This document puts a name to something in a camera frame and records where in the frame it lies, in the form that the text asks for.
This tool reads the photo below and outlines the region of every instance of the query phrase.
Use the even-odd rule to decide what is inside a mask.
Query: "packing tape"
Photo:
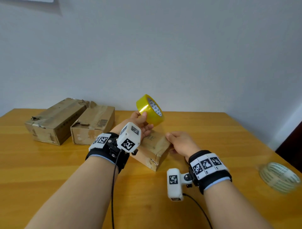
[[[147,94],[136,102],[136,107],[140,114],[147,112],[146,122],[149,124],[157,126],[165,120],[164,114],[162,113],[159,105]]]
[[[301,183],[300,178],[293,171],[275,162],[263,166],[259,174],[265,183],[281,193],[289,193]]]

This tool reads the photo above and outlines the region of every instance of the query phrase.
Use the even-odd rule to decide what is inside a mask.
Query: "cable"
[[[204,210],[203,210],[202,207],[199,205],[199,203],[198,203],[196,200],[194,200],[193,197],[191,197],[190,195],[188,195],[188,194],[186,194],[186,193],[183,193],[182,195],[189,197],[190,199],[192,199],[192,200],[198,205],[198,207],[199,207],[199,208],[202,210],[202,212],[204,213],[204,216],[207,218],[207,221],[208,221],[208,223],[209,223],[210,228],[213,229],[213,227],[212,227],[212,225],[211,225],[211,222],[210,222],[209,218],[207,217],[207,214],[204,212]]]
[[[115,177],[115,170],[116,170],[116,163],[118,161],[118,158],[123,150],[120,150],[120,152],[117,155],[114,171],[113,171],[113,178],[112,178],[112,188],[111,188],[111,221],[112,221],[112,229],[114,229],[114,217],[113,217],[113,190],[114,190],[114,177]]]

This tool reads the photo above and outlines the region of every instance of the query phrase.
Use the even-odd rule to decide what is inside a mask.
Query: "torn cardboard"
[[[142,140],[137,154],[130,156],[156,171],[166,158],[170,145],[164,134],[152,130],[151,134]]]
[[[74,144],[91,145],[98,135],[110,132],[115,107],[97,105],[91,101],[87,110],[71,126]]]
[[[34,140],[62,145],[70,137],[71,125],[89,106],[89,102],[66,98],[25,122]]]

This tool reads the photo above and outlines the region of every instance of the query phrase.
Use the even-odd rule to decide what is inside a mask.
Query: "wooden table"
[[[39,109],[14,109],[0,117],[0,228],[24,228],[41,205],[84,162],[88,146],[74,145],[71,137],[62,145],[33,141],[24,122]],[[115,123],[131,111],[116,111]],[[282,163],[299,177],[301,173],[257,140],[225,113],[165,112],[160,132],[187,131],[203,149],[220,156],[230,169],[235,186],[275,228],[302,227],[302,189],[282,195],[259,177],[258,166]],[[209,228],[196,204],[185,197],[167,197],[166,171],[188,167],[180,155],[168,155],[154,172],[133,158],[118,177],[114,189],[115,226],[119,228]],[[183,191],[206,209],[196,187]],[[111,228],[110,209],[103,228]]]

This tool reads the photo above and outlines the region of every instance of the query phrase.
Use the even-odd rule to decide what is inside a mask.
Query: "black wrist strap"
[[[219,180],[221,178],[229,177],[230,180],[231,180],[231,182],[232,182],[232,176],[231,176],[231,174],[227,170],[218,170],[218,171],[215,171],[213,173],[210,173],[209,175],[206,175],[202,179],[198,180],[196,174],[193,172],[193,168],[192,168],[192,166],[191,166],[190,163],[193,162],[198,157],[203,156],[205,154],[210,154],[210,153],[211,152],[208,151],[208,150],[201,150],[201,151],[198,151],[197,153],[193,154],[189,158],[189,165],[190,165],[190,167],[189,167],[189,173],[193,177],[193,183],[194,183],[194,185],[199,187],[199,191],[201,192],[201,194],[204,194],[204,189],[205,188],[207,188],[210,184],[214,183],[215,181],[217,181],[217,180]]]
[[[100,157],[103,157],[103,158],[106,158],[106,159],[112,161],[115,164],[117,156],[120,153],[120,156],[117,161],[118,173],[120,173],[128,161],[129,153],[126,153],[124,150],[121,151],[119,148],[117,148],[116,140],[119,137],[118,134],[112,133],[112,132],[109,132],[107,134],[111,134],[111,136],[107,140],[107,142],[103,146],[103,148],[102,149],[100,149],[100,148],[91,149],[89,151],[89,153],[87,154],[85,160],[87,160],[91,155],[98,155]]]

